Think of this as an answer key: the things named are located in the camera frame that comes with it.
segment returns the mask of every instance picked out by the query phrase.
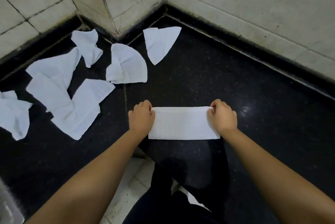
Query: hand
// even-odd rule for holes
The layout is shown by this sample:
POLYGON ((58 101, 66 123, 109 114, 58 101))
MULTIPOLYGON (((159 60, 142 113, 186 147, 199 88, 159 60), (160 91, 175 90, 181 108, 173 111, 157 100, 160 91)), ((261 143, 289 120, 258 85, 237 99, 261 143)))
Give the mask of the hand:
POLYGON ((148 100, 135 105, 134 111, 128 112, 129 131, 142 141, 151 131, 155 120, 155 111, 148 100))
POLYGON ((207 116, 213 128, 225 137, 229 132, 237 130, 237 115, 225 102, 217 99, 207 110, 207 116))

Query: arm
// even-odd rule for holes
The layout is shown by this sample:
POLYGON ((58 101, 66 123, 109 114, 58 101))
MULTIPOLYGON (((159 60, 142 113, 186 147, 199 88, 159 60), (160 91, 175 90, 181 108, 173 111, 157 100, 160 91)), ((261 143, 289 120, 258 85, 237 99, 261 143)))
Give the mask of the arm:
POLYGON ((335 223, 335 202, 237 129, 237 115, 224 102, 212 102, 207 114, 232 146, 257 188, 286 224, 335 223))
POLYGON ((148 135, 155 112, 145 100, 129 111, 129 130, 70 178, 27 224, 98 224, 136 146, 148 135))

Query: forearm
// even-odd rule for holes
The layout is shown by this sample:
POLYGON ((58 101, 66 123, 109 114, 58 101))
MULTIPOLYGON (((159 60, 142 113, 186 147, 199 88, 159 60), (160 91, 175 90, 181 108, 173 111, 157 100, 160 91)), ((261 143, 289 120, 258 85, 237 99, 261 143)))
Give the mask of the forearm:
POLYGON ((129 131, 68 180, 28 221, 99 223, 136 147, 129 131))
POLYGON ((284 223, 335 223, 335 203, 239 130, 222 135, 284 223))

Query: left hand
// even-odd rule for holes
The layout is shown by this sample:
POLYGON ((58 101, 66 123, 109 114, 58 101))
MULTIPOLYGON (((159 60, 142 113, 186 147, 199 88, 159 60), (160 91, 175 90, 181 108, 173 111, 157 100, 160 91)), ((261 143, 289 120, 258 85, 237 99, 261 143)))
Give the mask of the left hand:
POLYGON ((155 120, 155 111, 151 108, 151 103, 145 100, 128 112, 129 131, 141 141, 149 134, 155 120))

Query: black floor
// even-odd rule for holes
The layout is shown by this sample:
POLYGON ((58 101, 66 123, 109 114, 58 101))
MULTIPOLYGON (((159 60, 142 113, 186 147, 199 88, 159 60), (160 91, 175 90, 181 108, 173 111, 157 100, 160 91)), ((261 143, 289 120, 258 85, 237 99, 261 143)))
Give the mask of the black floor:
MULTIPOLYGON (((176 25, 178 22, 164 17, 154 27, 176 25)), ((91 69, 80 61, 69 88, 71 95, 85 78, 105 79, 110 45, 99 40, 104 54, 91 69)), ((67 39, 42 58, 65 53, 72 46, 67 39)), ((18 90, 19 99, 34 103, 25 139, 14 141, 0 128, 0 176, 26 216, 115 142, 127 130, 127 110, 144 99, 153 106, 208 106, 214 99, 224 100, 236 110, 241 131, 335 199, 333 100, 185 26, 156 66, 147 57, 143 35, 130 46, 145 58, 148 82, 129 84, 125 89, 117 85, 79 141, 57 129, 50 121, 51 114, 24 90, 30 81, 24 71, 0 82, 0 91, 18 90)), ((222 140, 146 139, 140 146, 199 201, 224 215, 229 224, 278 223, 236 154, 222 140)))

